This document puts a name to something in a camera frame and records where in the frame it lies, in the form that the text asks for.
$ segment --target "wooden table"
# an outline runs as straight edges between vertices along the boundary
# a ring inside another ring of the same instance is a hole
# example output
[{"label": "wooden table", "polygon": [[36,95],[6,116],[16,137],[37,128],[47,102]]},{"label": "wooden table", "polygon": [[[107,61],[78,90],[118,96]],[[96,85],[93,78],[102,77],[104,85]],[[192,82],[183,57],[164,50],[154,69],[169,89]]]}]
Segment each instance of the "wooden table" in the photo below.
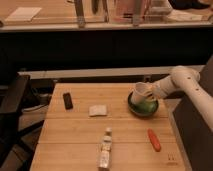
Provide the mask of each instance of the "wooden table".
[{"label": "wooden table", "polygon": [[[99,4],[99,11],[92,13],[91,1],[83,0],[86,26],[85,30],[112,30],[112,29],[138,29],[132,27],[129,23],[117,23],[115,18],[114,0],[107,0],[109,10],[109,22],[104,22],[104,10],[102,4]],[[6,21],[5,19],[18,7],[41,7],[41,11],[33,17],[31,21]],[[177,22],[177,21],[146,21],[140,24],[139,28],[179,28],[179,27],[197,27],[209,26],[209,16],[213,14],[210,8],[203,10],[186,10],[190,13],[203,15],[202,21],[197,22]],[[53,31],[53,30],[79,30],[76,23],[76,13],[73,3],[67,0],[0,0],[0,20],[4,31]]]},{"label": "wooden table", "polygon": [[[150,119],[135,117],[127,97],[133,84],[56,84],[31,171],[96,171],[106,127],[112,128],[111,171],[186,170],[164,102]],[[70,92],[74,109],[65,110],[62,94]],[[108,116],[89,117],[92,105],[107,105]],[[147,129],[157,134],[155,152]]]}]

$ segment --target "black object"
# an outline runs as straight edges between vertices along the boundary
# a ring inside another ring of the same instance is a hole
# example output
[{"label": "black object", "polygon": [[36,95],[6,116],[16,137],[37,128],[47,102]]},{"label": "black object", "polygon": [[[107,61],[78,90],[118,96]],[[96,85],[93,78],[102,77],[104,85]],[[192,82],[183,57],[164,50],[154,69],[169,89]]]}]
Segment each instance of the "black object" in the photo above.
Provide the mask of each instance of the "black object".
[{"label": "black object", "polygon": [[73,104],[72,104],[72,99],[70,93],[64,93],[63,94],[63,99],[64,99],[64,105],[66,109],[72,109]]},{"label": "black object", "polygon": [[210,5],[199,2],[199,0],[169,0],[170,4],[174,9],[185,10],[185,9],[205,9],[209,8]]},{"label": "black object", "polygon": [[96,14],[98,12],[99,0],[92,0],[92,12]]},{"label": "black object", "polygon": [[[201,87],[213,96],[213,56],[201,72]],[[193,171],[212,171],[213,133],[201,114],[185,96],[174,111],[185,151]]]},{"label": "black object", "polygon": [[33,94],[29,86],[30,76],[17,76],[9,85],[1,105],[0,105],[0,167],[2,167],[7,155],[14,144],[19,145],[22,149],[32,156],[34,151],[22,141],[22,137],[34,129],[42,126],[43,121],[35,123],[21,131],[18,131],[19,116],[22,114],[21,109],[27,105],[28,98],[33,99],[33,105],[38,105],[37,98],[32,98]]},{"label": "black object", "polygon": [[4,26],[4,24],[3,24],[3,22],[0,20],[0,27],[3,27]]}]

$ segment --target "green object in bowl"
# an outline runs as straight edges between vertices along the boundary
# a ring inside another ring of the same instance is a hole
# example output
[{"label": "green object in bowl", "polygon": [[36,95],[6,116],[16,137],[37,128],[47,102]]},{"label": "green object in bowl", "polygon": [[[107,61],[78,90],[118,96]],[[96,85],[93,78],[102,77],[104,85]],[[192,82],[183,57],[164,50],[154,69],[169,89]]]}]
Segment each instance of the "green object in bowl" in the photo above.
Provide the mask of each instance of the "green object in bowl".
[{"label": "green object in bowl", "polygon": [[128,105],[130,110],[139,117],[152,116],[158,109],[158,100],[142,100],[137,105],[131,102],[132,93],[128,96]]}]

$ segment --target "red object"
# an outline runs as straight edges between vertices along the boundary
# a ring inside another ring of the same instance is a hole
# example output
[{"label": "red object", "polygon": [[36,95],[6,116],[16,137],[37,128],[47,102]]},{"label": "red object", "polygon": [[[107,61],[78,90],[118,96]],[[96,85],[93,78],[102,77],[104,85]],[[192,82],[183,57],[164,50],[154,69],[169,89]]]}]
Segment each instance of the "red object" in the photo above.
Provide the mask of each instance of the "red object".
[{"label": "red object", "polygon": [[148,136],[149,136],[150,142],[152,143],[153,148],[155,149],[155,151],[159,152],[161,150],[161,145],[157,136],[155,135],[152,129],[148,129],[147,132],[148,132]]}]

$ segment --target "white cup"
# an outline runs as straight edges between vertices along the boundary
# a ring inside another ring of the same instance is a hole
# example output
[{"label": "white cup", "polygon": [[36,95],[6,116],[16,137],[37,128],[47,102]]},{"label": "white cup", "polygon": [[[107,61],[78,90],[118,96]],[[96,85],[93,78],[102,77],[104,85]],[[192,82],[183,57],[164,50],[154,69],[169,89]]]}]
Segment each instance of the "white cup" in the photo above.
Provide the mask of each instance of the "white cup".
[{"label": "white cup", "polygon": [[149,83],[137,82],[133,89],[131,102],[137,105],[141,101],[145,100],[150,94],[152,94],[152,92]]}]

